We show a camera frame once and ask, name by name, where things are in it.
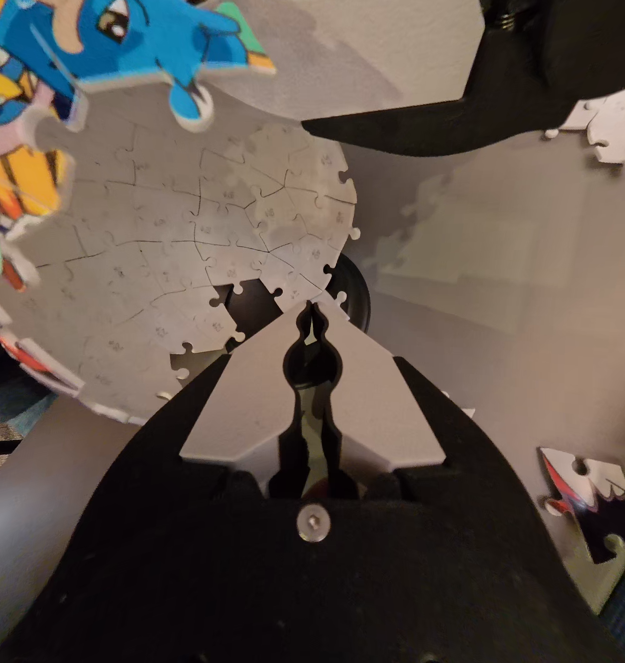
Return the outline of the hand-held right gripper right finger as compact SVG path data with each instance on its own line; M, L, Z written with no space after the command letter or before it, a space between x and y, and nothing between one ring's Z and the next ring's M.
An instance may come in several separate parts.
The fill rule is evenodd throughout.
M330 304L314 304L314 331L330 379L322 431L327 495L358 498L382 475L443 465L446 454L398 358Z

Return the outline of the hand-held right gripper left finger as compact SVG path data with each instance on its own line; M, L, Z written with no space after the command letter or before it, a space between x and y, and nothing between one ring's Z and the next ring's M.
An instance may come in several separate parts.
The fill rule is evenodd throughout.
M299 378L312 305L297 304L233 351L180 451L183 460L247 471L272 498L308 479Z

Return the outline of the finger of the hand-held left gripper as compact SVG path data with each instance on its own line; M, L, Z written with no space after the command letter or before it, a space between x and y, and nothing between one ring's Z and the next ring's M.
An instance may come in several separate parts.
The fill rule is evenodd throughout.
M404 156L466 153L559 126L569 99L480 1L238 1L273 76L209 77L315 136Z

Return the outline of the black ball stand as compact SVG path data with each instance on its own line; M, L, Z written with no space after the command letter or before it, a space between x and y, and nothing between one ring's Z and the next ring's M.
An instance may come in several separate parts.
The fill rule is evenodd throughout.
M240 282L239 293L234 285L215 286L220 303L244 341L306 300L336 304L352 324L367 330L371 315L369 290L359 269L343 254L333 267L323 267L323 275L328 277L325 288L319 288L289 263L271 254L257 260L255 270L259 276Z

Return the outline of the colourful puzzle ball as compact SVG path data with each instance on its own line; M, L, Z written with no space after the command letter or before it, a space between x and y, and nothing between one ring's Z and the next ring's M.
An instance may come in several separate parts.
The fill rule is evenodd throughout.
M215 109L203 74L274 74L231 1L0 1L0 346L141 425L186 349L243 340L215 286L270 254L319 288L357 202L338 143Z

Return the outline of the white puzzle piece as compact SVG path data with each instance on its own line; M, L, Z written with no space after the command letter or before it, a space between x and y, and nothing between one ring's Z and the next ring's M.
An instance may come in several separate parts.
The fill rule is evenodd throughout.
M448 399L450 399L452 402L454 402L453 399L451 398L451 396L449 395L448 392L446 392L446 391L442 391L442 393L443 393ZM466 414L467 417L469 417L470 419L474 419L475 408L460 407L459 405L458 405L458 407L464 412L464 414Z

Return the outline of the black red puzzle piece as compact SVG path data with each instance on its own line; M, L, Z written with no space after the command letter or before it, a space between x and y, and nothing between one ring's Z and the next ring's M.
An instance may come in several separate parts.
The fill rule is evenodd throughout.
M620 465L585 459L581 473L577 457L552 448L540 448L543 466L558 493L545 499L552 515L569 514L584 539L594 564L615 559L607 543L616 537L625 549L625 473Z

